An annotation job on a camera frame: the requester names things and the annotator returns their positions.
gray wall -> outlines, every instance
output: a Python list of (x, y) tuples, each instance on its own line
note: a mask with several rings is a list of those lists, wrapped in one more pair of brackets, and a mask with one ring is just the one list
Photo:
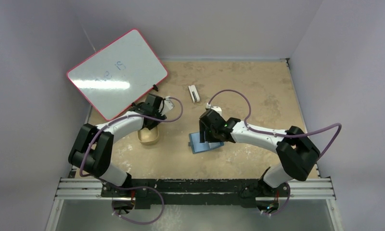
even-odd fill
[(322, 0), (71, 0), (96, 50), (136, 27), (161, 58), (287, 58)]
[(346, 230), (385, 231), (385, 0), (324, 0), (290, 64), (308, 129), (343, 123), (319, 168)]
[(0, 230), (44, 230), (88, 103), (65, 72), (91, 55), (65, 0), (0, 0)]

robotic arm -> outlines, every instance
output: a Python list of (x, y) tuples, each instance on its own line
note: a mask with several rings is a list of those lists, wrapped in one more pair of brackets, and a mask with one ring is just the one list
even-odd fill
[[(249, 126), (272, 133), (304, 134), (295, 126), (288, 130)], [(308, 137), (290, 139), (250, 131), (240, 119), (225, 121), (219, 107), (211, 107), (200, 116), (200, 142), (247, 143), (276, 153), (281, 163), (267, 169), (260, 180), (272, 188), (291, 179), (305, 181), (320, 156), (320, 151)]]
[(113, 144), (134, 131), (143, 128), (153, 129), (160, 123), (143, 116), (165, 120), (167, 118), (165, 114), (173, 108), (174, 104), (170, 99), (148, 94), (145, 102), (132, 104), (129, 111), (115, 119), (118, 122), (107, 122), (96, 126), (83, 125), (69, 154), (68, 162), (80, 167), (91, 140), (100, 129), (107, 126), (97, 138), (96, 146), (90, 150), (83, 170), (116, 186), (130, 187), (131, 175), (111, 162)]

tabletop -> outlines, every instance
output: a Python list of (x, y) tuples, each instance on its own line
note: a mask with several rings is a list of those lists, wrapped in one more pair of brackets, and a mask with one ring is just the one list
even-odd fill
[[(236, 179), (259, 178), (266, 168), (279, 163), (276, 154), (243, 143), (225, 143), (224, 146), (193, 154), (188, 146), (189, 133), (199, 131), (198, 118), (205, 111), (205, 104), (213, 94), (223, 89), (243, 93), (252, 105), (250, 124), (275, 129), (297, 126), (304, 130), (304, 122), (298, 106), (286, 62), (163, 62), (168, 77), (153, 94), (174, 96), (180, 99), (184, 113), (176, 122), (158, 125), (160, 138), (150, 146), (139, 142), (133, 132), (113, 146), (112, 162), (127, 171), (132, 178), (153, 179)], [(201, 98), (193, 103), (189, 85), (197, 87)], [(167, 114), (176, 117), (180, 107)], [(218, 95), (213, 106), (222, 108), (225, 120), (229, 117), (244, 119), (248, 114), (245, 100), (238, 94), (224, 92)], [(106, 122), (91, 110), (89, 123)], [(309, 178), (317, 178), (314, 169)]]

